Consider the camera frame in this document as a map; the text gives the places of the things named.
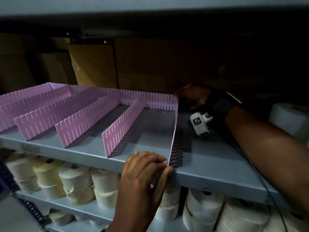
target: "gray shelf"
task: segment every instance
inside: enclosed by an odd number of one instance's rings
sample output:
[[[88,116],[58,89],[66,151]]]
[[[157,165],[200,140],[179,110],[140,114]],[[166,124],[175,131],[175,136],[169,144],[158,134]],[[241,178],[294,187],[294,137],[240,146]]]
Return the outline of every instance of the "gray shelf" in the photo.
[[[60,199],[45,199],[42,190],[37,191],[32,194],[28,194],[22,191],[17,191],[16,194],[21,199],[27,199],[34,203],[43,202],[46,205],[50,206],[51,208],[62,210],[67,213],[86,214],[88,216],[87,219],[97,221],[97,222],[102,222],[104,225],[109,225],[114,218],[115,210],[114,209],[108,209],[108,210],[101,209],[98,206],[96,200],[91,201],[88,204],[78,206],[78,207],[71,207],[66,197],[62,197]],[[70,224],[68,224],[67,226],[64,226],[64,227],[57,227],[60,230],[56,230],[56,231],[71,232],[72,230],[69,230],[69,229],[73,229],[74,227],[75,225],[70,226]],[[187,232],[187,229],[185,225],[183,224],[182,216],[178,215],[178,217],[174,221],[168,222],[165,224],[154,219],[152,223],[150,224],[147,231],[148,232],[169,232],[169,231]]]
[[[54,223],[48,224],[45,226],[45,229],[49,232],[79,232],[79,231],[85,231],[85,232],[101,232],[103,229],[105,229],[105,225],[100,226],[92,226],[89,221],[72,221],[71,223],[65,225],[65,226],[57,226]]]
[[[1,0],[0,16],[308,6],[309,0]]]
[[[119,105],[84,135],[79,142],[64,149],[55,129],[36,140],[26,142],[17,128],[0,134],[0,146],[42,156],[71,161],[121,172],[125,160],[135,151],[154,151],[168,157],[173,136],[174,112],[144,109],[121,143],[122,154],[105,157],[102,132],[128,106]],[[206,138],[194,135],[187,125],[189,113],[179,112],[182,128],[183,166],[172,173],[177,185],[259,203],[272,204],[265,188],[249,164],[231,146],[212,134]],[[281,195],[267,184],[278,205],[288,207]]]

